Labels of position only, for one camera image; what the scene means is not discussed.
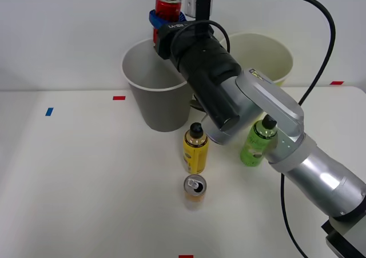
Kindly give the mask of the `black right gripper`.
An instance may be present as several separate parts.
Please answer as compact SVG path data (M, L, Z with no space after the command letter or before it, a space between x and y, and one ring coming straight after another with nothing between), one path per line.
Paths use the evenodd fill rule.
M171 23L157 16L155 9L149 12L149 21L158 30L155 51L162 59L169 59L172 52L179 53L196 43L199 39L211 37L214 30L210 25L198 25L196 21L187 21L180 12L178 22Z

